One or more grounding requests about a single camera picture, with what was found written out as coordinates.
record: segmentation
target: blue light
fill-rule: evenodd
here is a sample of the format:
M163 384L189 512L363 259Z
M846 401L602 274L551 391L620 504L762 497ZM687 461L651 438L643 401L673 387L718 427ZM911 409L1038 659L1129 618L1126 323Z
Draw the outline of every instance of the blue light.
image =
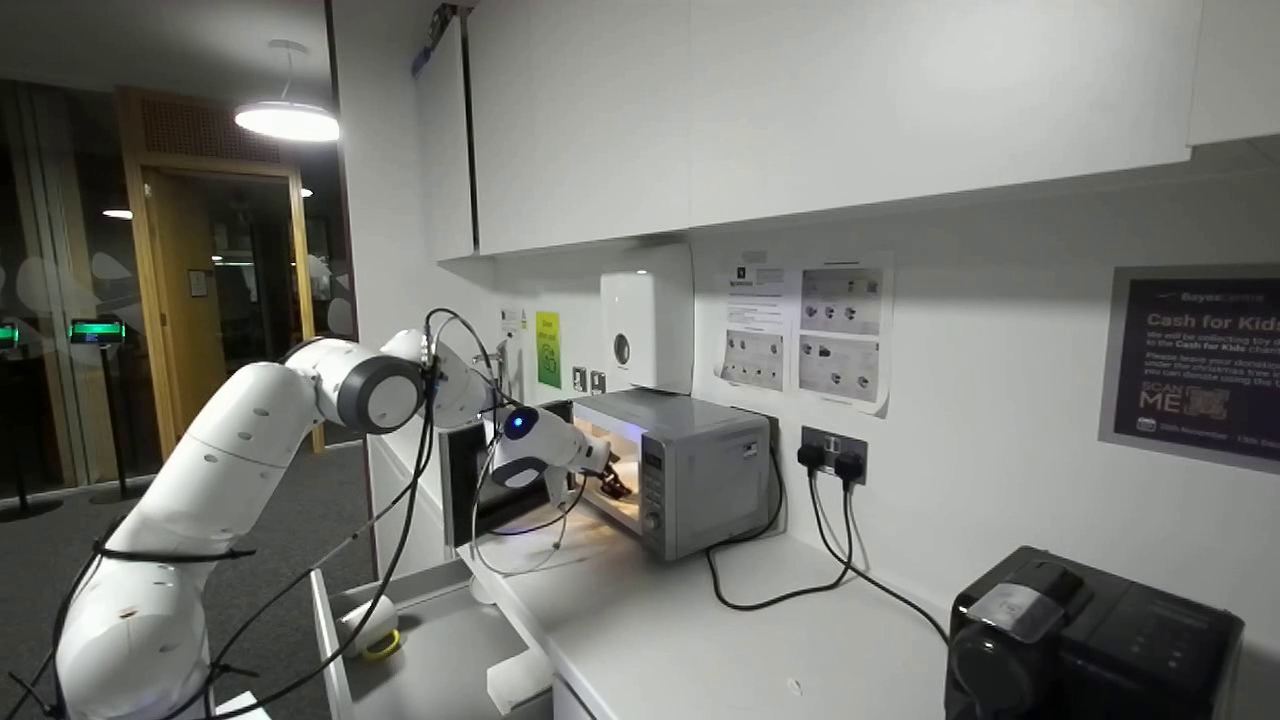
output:
M522 441L522 438L534 431L534 426L537 426L537 409L515 409L515 413L507 418L507 438Z

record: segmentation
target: white desk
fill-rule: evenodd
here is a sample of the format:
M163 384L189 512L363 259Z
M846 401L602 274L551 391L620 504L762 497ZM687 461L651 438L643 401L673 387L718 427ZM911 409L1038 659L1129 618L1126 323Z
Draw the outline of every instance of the white desk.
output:
M557 528L487 535L483 563L460 556L593 718L944 718L944 643L877 590L852 581L746 618L718 605L703 559L656 563L588 509L550 556L551 541ZM720 551L733 602L831 577L823 551L788 535Z

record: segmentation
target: doorway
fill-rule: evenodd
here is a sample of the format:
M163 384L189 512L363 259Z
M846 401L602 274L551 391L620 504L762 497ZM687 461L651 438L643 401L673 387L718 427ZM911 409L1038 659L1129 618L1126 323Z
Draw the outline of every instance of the doorway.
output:
M318 336L308 227L300 177L283 165L144 165L140 200L140 294L169 458L239 365L283 361Z

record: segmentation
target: label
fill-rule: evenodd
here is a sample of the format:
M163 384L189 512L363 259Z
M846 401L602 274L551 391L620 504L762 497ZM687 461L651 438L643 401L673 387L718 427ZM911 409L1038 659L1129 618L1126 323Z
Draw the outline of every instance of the label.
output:
M534 316L537 379L560 387L560 312Z
M1112 370L1118 438L1280 461L1280 274L1132 275Z

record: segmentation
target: ceiling light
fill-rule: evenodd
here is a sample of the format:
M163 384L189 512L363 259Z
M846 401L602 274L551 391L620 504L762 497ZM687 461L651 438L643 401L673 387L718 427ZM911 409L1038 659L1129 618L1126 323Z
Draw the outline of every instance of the ceiling light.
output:
M294 104L294 101L246 104L237 113L237 124L283 146L335 146L345 135L330 110Z
M271 101L246 104L237 113L237 124L283 146L335 146L341 142L335 115L321 104L300 104L290 96L294 60L308 57L308 46L271 42L268 49L283 57L283 87Z

